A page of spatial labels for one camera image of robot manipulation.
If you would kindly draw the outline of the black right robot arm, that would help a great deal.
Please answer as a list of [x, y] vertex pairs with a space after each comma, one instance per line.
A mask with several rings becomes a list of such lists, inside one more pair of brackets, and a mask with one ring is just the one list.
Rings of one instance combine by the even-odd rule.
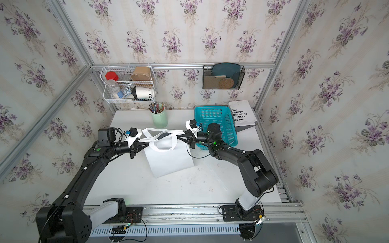
[[177, 139], [185, 142], [187, 148], [203, 145], [213, 158], [230, 162], [239, 168], [246, 188], [236, 201], [236, 211], [240, 214], [254, 211], [262, 196], [271, 192], [279, 183], [278, 175], [261, 150], [241, 150], [228, 145], [222, 139], [219, 124], [211, 123], [206, 132], [201, 132], [199, 127], [194, 131], [187, 130]]

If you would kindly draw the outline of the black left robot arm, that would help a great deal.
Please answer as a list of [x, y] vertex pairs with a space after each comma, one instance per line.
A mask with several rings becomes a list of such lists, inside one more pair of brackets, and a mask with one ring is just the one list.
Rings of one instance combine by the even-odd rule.
[[94, 228], [112, 217], [126, 215], [123, 198], [105, 200], [91, 215], [83, 209], [95, 181], [109, 163], [127, 153], [134, 158], [148, 147], [140, 142], [141, 136], [142, 131], [136, 128], [126, 132], [113, 127], [98, 131], [98, 140], [84, 155], [68, 187], [51, 206], [39, 209], [35, 221], [40, 243], [85, 243]]

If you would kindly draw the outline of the white insulated delivery bag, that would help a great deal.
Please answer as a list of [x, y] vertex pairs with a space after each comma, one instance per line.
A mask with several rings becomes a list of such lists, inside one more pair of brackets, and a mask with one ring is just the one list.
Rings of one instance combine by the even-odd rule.
[[186, 150], [186, 142], [178, 139], [184, 131], [145, 128], [142, 133], [145, 138], [140, 142], [149, 144], [144, 151], [155, 178], [194, 166], [191, 154]]

